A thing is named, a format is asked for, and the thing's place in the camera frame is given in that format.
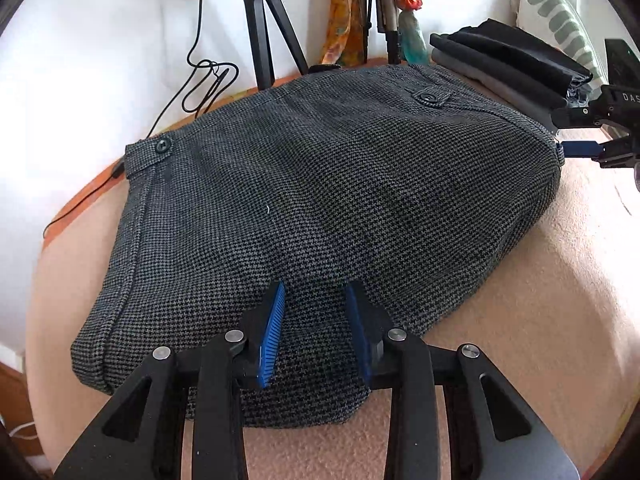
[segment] houndstooth garment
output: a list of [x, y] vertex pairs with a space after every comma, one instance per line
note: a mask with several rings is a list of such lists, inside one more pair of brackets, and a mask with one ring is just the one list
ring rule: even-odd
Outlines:
[[423, 334], [542, 215], [563, 158], [539, 124], [446, 69], [383, 66], [260, 92], [128, 146], [125, 161], [129, 197], [72, 346], [76, 375], [113, 393], [153, 348], [236, 328], [281, 279], [275, 374], [242, 407], [247, 425], [285, 428], [344, 421], [367, 397], [347, 280]]

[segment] black tripod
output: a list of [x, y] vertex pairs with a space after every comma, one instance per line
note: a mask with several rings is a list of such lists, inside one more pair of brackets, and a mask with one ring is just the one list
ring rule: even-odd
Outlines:
[[[282, 0], [267, 0], [267, 5], [271, 9], [298, 70], [303, 75], [307, 74], [309, 67], [306, 64], [305, 55], [302, 53]], [[263, 0], [244, 0], [244, 7], [249, 28], [249, 40], [251, 41], [251, 53], [254, 56], [255, 78], [258, 90], [264, 90], [273, 86], [275, 81], [264, 2]]]

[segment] silver screw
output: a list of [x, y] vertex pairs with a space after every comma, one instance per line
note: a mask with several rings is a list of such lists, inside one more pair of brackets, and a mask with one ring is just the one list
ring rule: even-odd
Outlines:
[[387, 332], [391, 341], [404, 341], [406, 339], [406, 332], [401, 328], [392, 328]]
[[229, 330], [225, 334], [225, 339], [229, 343], [239, 343], [244, 339], [244, 332], [242, 330]]
[[464, 345], [462, 347], [462, 355], [469, 359], [475, 359], [480, 355], [480, 349], [476, 345]]
[[171, 349], [168, 346], [159, 346], [154, 350], [154, 359], [162, 361], [171, 355]]

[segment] teal tassel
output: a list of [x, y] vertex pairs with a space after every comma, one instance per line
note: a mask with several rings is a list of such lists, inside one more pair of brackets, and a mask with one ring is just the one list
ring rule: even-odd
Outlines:
[[400, 45], [407, 63], [429, 64], [429, 54], [424, 44], [420, 23], [412, 10], [403, 10], [398, 17]]

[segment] button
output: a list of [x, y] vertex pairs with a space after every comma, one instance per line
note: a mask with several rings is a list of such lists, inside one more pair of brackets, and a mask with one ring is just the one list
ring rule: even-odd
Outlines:
[[156, 144], [156, 153], [164, 153], [171, 147], [171, 141], [169, 139], [160, 139]]

